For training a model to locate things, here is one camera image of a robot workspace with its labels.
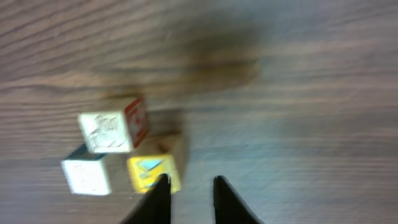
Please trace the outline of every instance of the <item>yellow block face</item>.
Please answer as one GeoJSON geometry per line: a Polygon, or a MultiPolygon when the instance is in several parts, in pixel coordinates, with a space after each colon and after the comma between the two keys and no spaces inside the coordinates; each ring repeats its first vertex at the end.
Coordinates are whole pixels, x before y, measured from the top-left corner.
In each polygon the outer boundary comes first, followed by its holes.
{"type": "Polygon", "coordinates": [[[180,190],[180,179],[171,155],[137,156],[127,161],[130,178],[135,190],[145,193],[157,182],[160,174],[168,174],[172,180],[172,193],[180,190]]]}

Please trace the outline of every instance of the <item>wooden surface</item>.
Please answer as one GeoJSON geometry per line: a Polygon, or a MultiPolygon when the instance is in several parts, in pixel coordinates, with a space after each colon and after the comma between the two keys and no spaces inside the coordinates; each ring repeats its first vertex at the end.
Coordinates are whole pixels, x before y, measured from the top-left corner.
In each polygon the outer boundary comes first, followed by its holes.
{"type": "Polygon", "coordinates": [[[227,176],[268,224],[398,223],[396,0],[3,0],[1,223],[118,223],[71,195],[76,115],[145,94],[191,159],[174,223],[213,223],[227,176]]]}

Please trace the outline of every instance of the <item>red block face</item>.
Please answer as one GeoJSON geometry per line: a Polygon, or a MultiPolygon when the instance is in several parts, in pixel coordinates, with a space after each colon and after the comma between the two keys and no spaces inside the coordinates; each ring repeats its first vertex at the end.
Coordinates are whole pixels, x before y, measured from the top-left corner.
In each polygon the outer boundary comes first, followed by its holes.
{"type": "Polygon", "coordinates": [[[134,147],[138,147],[149,131],[149,122],[142,97],[124,109],[134,147]]]}

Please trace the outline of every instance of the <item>block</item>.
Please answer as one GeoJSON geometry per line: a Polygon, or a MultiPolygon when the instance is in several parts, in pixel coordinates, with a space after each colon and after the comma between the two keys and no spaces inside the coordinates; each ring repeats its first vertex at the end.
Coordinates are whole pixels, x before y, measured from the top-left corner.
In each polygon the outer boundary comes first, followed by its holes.
{"type": "Polygon", "coordinates": [[[108,195],[128,176],[124,161],[119,154],[90,154],[83,144],[61,165],[71,193],[108,195]]]}
{"type": "Polygon", "coordinates": [[[132,185],[136,192],[146,193],[160,174],[172,180],[172,193],[181,190],[188,161],[188,147],[182,134],[147,138],[127,160],[132,185]]]}
{"type": "Polygon", "coordinates": [[[78,122],[91,153],[129,153],[149,131],[142,97],[114,99],[80,113],[78,122]]]}

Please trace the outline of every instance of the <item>white block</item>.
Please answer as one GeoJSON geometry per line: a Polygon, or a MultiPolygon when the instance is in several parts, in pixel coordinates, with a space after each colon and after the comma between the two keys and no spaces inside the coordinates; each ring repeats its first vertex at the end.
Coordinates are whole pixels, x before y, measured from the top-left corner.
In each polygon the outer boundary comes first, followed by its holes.
{"type": "Polygon", "coordinates": [[[73,194],[108,195],[127,176],[120,155],[90,154],[85,144],[61,164],[73,194]]]}
{"type": "Polygon", "coordinates": [[[78,116],[91,153],[129,153],[149,130],[142,98],[114,99],[78,116]]]}

